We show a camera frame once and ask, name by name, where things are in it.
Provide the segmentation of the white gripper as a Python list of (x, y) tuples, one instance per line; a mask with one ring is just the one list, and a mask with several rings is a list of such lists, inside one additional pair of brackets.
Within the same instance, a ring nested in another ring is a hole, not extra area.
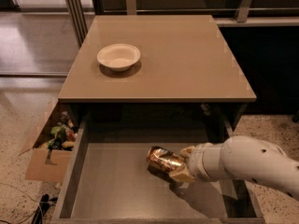
[(176, 182), (192, 183), (195, 179), (203, 182), (216, 182), (218, 178), (212, 177), (204, 165), (204, 153), (212, 147), (211, 143), (204, 143), (198, 146), (183, 148), (178, 154), (184, 159), (188, 159), (187, 167), (184, 166), (176, 171), (171, 171), (169, 176)]

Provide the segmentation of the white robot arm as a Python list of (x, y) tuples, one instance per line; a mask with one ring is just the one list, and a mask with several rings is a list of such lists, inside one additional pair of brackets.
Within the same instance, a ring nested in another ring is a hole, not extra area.
[(200, 144), (179, 152), (185, 162), (169, 176), (177, 182), (246, 180), (299, 200), (299, 162), (272, 143), (239, 135), (221, 144)]

